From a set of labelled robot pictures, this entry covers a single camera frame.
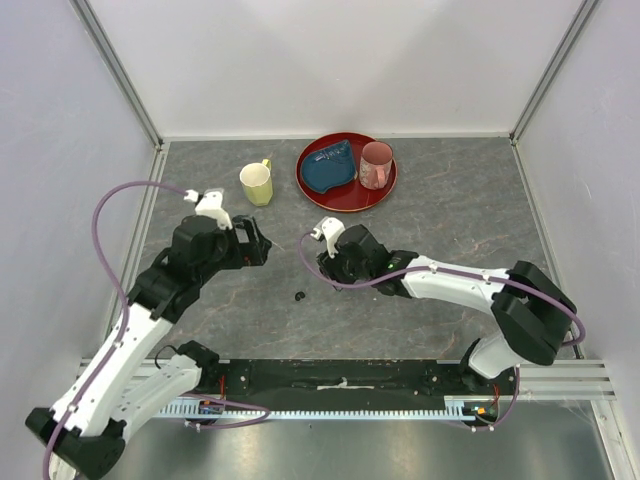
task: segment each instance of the red tray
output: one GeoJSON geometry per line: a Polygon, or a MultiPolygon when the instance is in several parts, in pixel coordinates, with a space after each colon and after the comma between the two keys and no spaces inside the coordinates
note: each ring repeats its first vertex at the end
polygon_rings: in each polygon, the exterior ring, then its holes
{"type": "Polygon", "coordinates": [[[389,181],[384,188],[379,190],[369,190],[368,188],[364,188],[360,183],[360,180],[356,178],[346,185],[331,188],[326,193],[317,193],[305,185],[302,181],[302,176],[300,175],[302,160],[304,160],[307,155],[343,140],[349,140],[351,150],[353,150],[353,156],[356,160],[356,171],[359,171],[362,149],[367,143],[375,142],[375,139],[359,133],[332,133],[314,140],[302,151],[298,158],[298,163],[296,164],[296,180],[300,190],[302,190],[302,193],[304,193],[306,197],[316,205],[333,212],[360,212],[377,205],[379,202],[384,200],[387,195],[389,195],[391,190],[393,190],[393,187],[396,185],[398,173],[395,160],[393,160],[393,163],[391,164],[389,181]]]}

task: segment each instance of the gray countertop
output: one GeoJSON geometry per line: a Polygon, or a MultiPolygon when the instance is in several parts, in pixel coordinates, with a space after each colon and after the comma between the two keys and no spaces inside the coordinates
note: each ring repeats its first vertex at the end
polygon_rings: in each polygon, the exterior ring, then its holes
{"type": "MultiPolygon", "coordinates": [[[[230,215],[255,216],[273,241],[263,267],[221,272],[159,345],[195,339],[222,357],[459,359],[497,329],[476,311],[435,300],[336,292],[312,277],[296,242],[328,213],[308,201],[294,176],[306,140],[173,143],[163,181],[185,189],[225,189],[230,215]],[[238,174],[271,158],[275,194],[267,207],[244,197],[238,174]],[[296,302],[294,295],[306,298],[296,302]]],[[[398,182],[373,209],[336,215],[362,223],[389,249],[487,268],[528,260],[546,270],[542,246],[511,147],[504,138],[392,139],[398,182]]],[[[141,268],[168,246],[191,205],[160,192],[141,268]]],[[[309,242],[312,259],[320,246],[309,242]]]]}

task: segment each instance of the white robotic arm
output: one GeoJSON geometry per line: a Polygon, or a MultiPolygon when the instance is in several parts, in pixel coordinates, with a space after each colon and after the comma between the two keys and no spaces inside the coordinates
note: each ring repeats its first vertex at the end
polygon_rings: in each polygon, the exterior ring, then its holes
{"type": "Polygon", "coordinates": [[[171,247],[138,275],[128,294],[126,327],[121,314],[73,386],[50,409],[35,408],[27,417],[27,427],[45,444],[63,424],[54,451],[87,478],[104,476],[131,436],[171,400],[196,389],[203,379],[211,383],[219,357],[191,341],[178,348],[162,369],[125,391],[141,362],[216,273],[264,265],[267,260],[271,242],[253,218],[229,217],[222,208],[222,190],[187,193],[186,200],[196,203],[196,215],[182,221],[171,247]],[[240,243],[238,229],[246,232],[248,242],[240,243]]]}
{"type": "Polygon", "coordinates": [[[523,283],[575,312],[571,301],[528,262],[509,270],[488,270],[442,263],[415,252],[387,251],[364,226],[345,229],[332,217],[318,223],[311,236],[326,241],[327,251],[317,260],[333,282],[348,286],[365,281],[386,295],[444,300],[493,316],[500,331],[474,342],[462,361],[475,376],[470,380],[486,383],[523,361],[550,365],[569,331],[571,320],[561,311],[504,284],[523,283]]]}

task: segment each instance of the white wall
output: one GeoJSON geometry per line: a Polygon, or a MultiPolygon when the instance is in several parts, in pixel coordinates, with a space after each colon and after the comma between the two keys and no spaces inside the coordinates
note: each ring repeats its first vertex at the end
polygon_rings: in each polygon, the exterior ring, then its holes
{"type": "MultiPolygon", "coordinates": [[[[640,417],[640,4],[601,2],[522,139],[564,284],[640,417]]],[[[640,446],[640,430],[632,429],[640,446]]]]}
{"type": "MultiPolygon", "coordinates": [[[[2,478],[36,479],[44,447],[24,419],[95,352],[111,293],[91,247],[93,207],[148,178],[153,148],[69,2],[0,10],[0,464],[2,478]]],[[[105,209],[116,266],[140,193],[105,209]]]]}
{"type": "Polygon", "coordinates": [[[161,134],[508,132],[580,0],[92,0],[161,134]]]}

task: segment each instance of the purple cable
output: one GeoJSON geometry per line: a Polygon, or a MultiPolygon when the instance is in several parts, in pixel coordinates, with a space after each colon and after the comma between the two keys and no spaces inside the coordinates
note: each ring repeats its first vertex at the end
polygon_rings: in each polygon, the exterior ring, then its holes
{"type": "Polygon", "coordinates": [[[200,400],[208,400],[211,403],[217,403],[218,405],[223,405],[225,407],[236,407],[236,408],[242,408],[244,410],[260,410],[261,412],[264,412],[264,415],[261,415],[258,418],[252,418],[251,420],[244,420],[242,422],[227,423],[222,425],[202,425],[197,422],[190,422],[188,420],[186,421],[187,426],[197,428],[197,425],[200,425],[201,430],[227,430],[229,428],[248,427],[249,425],[256,425],[258,423],[264,422],[271,414],[271,410],[265,407],[260,407],[258,405],[232,402],[231,400],[223,400],[222,398],[209,397],[207,395],[200,395],[197,393],[186,393],[184,396],[191,397],[191,398],[199,398],[200,400]]]}
{"type": "MultiPolygon", "coordinates": [[[[114,196],[116,193],[122,190],[131,188],[131,187],[158,187],[164,190],[175,192],[179,195],[182,195],[183,197],[187,195],[186,190],[183,190],[178,187],[174,187],[172,185],[165,185],[163,183],[152,182],[149,180],[138,180],[134,182],[123,183],[122,185],[118,185],[117,187],[114,187],[111,190],[109,190],[100,199],[100,201],[98,202],[98,205],[93,211],[93,218],[91,219],[91,238],[93,239],[93,247],[96,250],[96,254],[98,255],[98,260],[100,261],[102,268],[104,268],[104,271],[107,272],[107,276],[109,277],[109,280],[111,281],[112,285],[115,287],[116,293],[118,294],[118,300],[122,305],[122,326],[118,331],[118,334],[116,335],[115,342],[119,342],[120,340],[122,340],[122,337],[124,336],[127,330],[127,325],[129,324],[129,306],[127,304],[127,295],[125,294],[124,289],[120,285],[120,281],[118,280],[118,277],[111,269],[111,266],[109,265],[109,262],[107,262],[107,259],[104,256],[104,252],[102,251],[102,245],[100,245],[100,238],[98,237],[98,218],[100,217],[100,212],[102,211],[102,208],[104,207],[105,203],[107,203],[107,201],[112,196],[114,196]]],[[[113,353],[115,351],[116,351],[116,348],[113,345],[109,348],[109,350],[107,350],[107,353],[105,354],[104,357],[102,357],[102,360],[100,360],[100,362],[98,363],[98,366],[91,373],[91,375],[87,377],[87,381],[84,382],[84,384],[78,389],[78,392],[75,394],[75,396],[71,400],[71,405],[78,404],[82,396],[89,389],[93,381],[100,374],[100,372],[102,371],[104,366],[107,364],[109,359],[113,356],[113,353]]],[[[49,438],[49,442],[47,443],[47,448],[45,449],[45,452],[44,452],[44,459],[42,461],[42,478],[44,480],[51,480],[51,477],[49,476],[49,464],[51,463],[51,456],[53,455],[53,447],[56,441],[58,440],[58,437],[60,436],[60,432],[64,428],[64,425],[67,423],[67,420],[69,420],[70,416],[71,416],[71,412],[67,408],[67,411],[62,415],[62,418],[60,419],[56,427],[53,429],[51,438],[49,438]]]]}
{"type": "MultiPolygon", "coordinates": [[[[302,251],[302,242],[304,241],[305,238],[307,238],[307,236],[310,236],[311,234],[313,234],[313,232],[307,232],[302,237],[300,237],[300,240],[298,240],[298,255],[300,256],[300,260],[302,260],[302,263],[304,264],[304,266],[307,267],[307,270],[309,270],[313,275],[315,275],[320,280],[322,280],[322,281],[324,281],[324,282],[326,282],[326,283],[328,283],[330,285],[333,285],[334,287],[354,290],[354,289],[357,289],[357,288],[372,287],[373,285],[377,285],[378,283],[385,282],[385,281],[387,281],[387,280],[389,280],[391,278],[398,277],[400,275],[404,275],[405,273],[425,272],[425,271],[431,272],[431,268],[429,266],[425,265],[425,266],[420,266],[420,267],[403,268],[401,270],[396,270],[393,273],[388,273],[386,275],[383,275],[381,277],[375,278],[373,280],[369,280],[368,282],[362,282],[362,283],[358,283],[358,284],[355,284],[355,285],[335,282],[335,281],[325,277],[320,272],[318,272],[313,267],[313,265],[311,265],[309,260],[307,260],[306,257],[304,256],[304,252],[302,251]]],[[[437,272],[438,273],[446,273],[446,274],[449,274],[449,275],[455,275],[455,276],[458,276],[458,277],[470,278],[470,279],[473,279],[473,280],[482,280],[482,281],[485,280],[484,277],[482,275],[480,275],[480,274],[471,273],[471,272],[464,272],[462,270],[456,270],[454,268],[438,267],[437,272]]],[[[584,328],[584,324],[578,318],[578,316],[575,313],[573,313],[563,303],[559,302],[555,298],[550,297],[546,293],[543,293],[543,292],[541,292],[539,290],[536,290],[535,288],[531,288],[530,286],[525,285],[523,283],[515,282],[515,281],[510,280],[508,278],[489,277],[488,281],[489,282],[502,283],[504,285],[508,285],[510,287],[517,288],[518,290],[521,290],[521,291],[523,291],[525,293],[528,293],[529,295],[533,295],[534,297],[538,297],[539,299],[544,300],[545,302],[549,303],[550,305],[556,307],[558,310],[560,310],[562,313],[564,313],[566,316],[568,316],[573,321],[573,323],[575,323],[576,327],[578,327],[578,336],[576,338],[572,339],[572,340],[567,340],[566,342],[564,342],[562,344],[563,347],[571,347],[573,345],[577,345],[577,344],[582,343],[584,341],[584,338],[586,336],[586,330],[584,328]]]]}

